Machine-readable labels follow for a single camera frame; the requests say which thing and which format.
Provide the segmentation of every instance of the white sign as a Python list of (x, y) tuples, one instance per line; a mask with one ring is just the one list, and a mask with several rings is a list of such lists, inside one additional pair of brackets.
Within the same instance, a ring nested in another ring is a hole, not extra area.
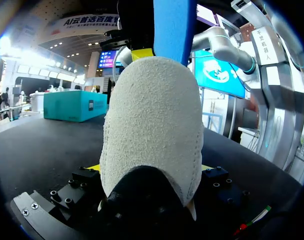
[(261, 65), (276, 64), (278, 63), (278, 57), (271, 38), (264, 27), (256, 29), (252, 32)]
[(117, 14), (77, 15), (50, 22), (44, 31), (43, 42), (78, 35), (102, 35), (118, 29)]

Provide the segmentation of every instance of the screw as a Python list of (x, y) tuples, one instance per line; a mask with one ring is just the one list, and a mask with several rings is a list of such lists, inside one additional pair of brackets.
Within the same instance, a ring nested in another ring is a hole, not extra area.
[(32, 205), (31, 205), (31, 208), (34, 210), (37, 209), (38, 207), (39, 207), (39, 205), (36, 202), (32, 203)]
[(55, 201), (57, 201), (57, 202), (61, 202), (61, 198), (60, 198), (60, 196), (59, 196), (59, 194), (58, 194), (58, 192), (57, 191), (51, 191), (50, 192), (50, 195), (51, 195), (51, 197), (55, 200)]
[(29, 211), (27, 209), (23, 209), (22, 214), (26, 217), (29, 215)]
[(74, 201), (71, 198), (66, 198), (64, 202), (69, 208), (71, 208), (74, 204)]

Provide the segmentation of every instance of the ceiling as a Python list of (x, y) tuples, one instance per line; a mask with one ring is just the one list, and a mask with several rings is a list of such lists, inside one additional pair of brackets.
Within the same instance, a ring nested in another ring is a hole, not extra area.
[[(231, 1), (232, 0), (198, 0), (198, 3), (212, 10), (213, 13), (220, 14), (237, 27), (240, 27), (246, 24), (247, 21), (231, 7)], [(115, 9), (117, 8), (117, 0), (111, 1), (109, 4), (104, 5), (104, 7), (102, 7), (103, 5), (98, 7), (100, 6), (98, 2), (95, 6), (91, 3), (92, 1), (86, 0), (85, 2), (86, 4), (80, 0), (41, 0), (38, 5), (34, 7), (33, 11), (47, 21), (53, 21), (67, 17), (70, 14), (97, 14), (100, 11), (104, 12), (107, 10), (113, 12), (114, 5)], [(206, 24), (197, 21), (195, 33), (203, 32), (207, 28), (208, 26)], [(70, 56), (67, 59), (84, 66), (89, 64), (91, 52), (101, 51), (100, 44), (95, 45), (94, 43), (100, 43), (106, 39), (103, 35), (80, 35), (44, 42), (40, 44), (40, 46), (64, 58)]]
[(76, 64), (84, 66), (89, 65), (92, 52), (101, 52), (99, 43), (106, 39), (108, 38), (104, 35), (79, 35), (47, 41), (40, 44), (40, 46)]

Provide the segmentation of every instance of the monitor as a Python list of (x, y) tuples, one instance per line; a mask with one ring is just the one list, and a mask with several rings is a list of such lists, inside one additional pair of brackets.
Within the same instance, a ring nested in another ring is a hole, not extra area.
[(200, 87), (245, 98), (246, 90), (236, 73), (238, 69), (227, 61), (217, 60), (208, 51), (195, 52), (195, 78)]
[[(103, 51), (100, 54), (100, 58), (98, 60), (98, 67), (100, 69), (105, 69), (105, 68), (113, 68), (113, 60), (117, 55), (117, 51)], [(122, 67), (121, 62), (117, 61), (115, 63), (116, 67)]]

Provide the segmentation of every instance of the teal box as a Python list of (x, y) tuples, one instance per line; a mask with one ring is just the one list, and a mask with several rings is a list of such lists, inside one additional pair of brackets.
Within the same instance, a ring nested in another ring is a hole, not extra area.
[(88, 91), (44, 94), (45, 119), (83, 122), (107, 113), (108, 95)]

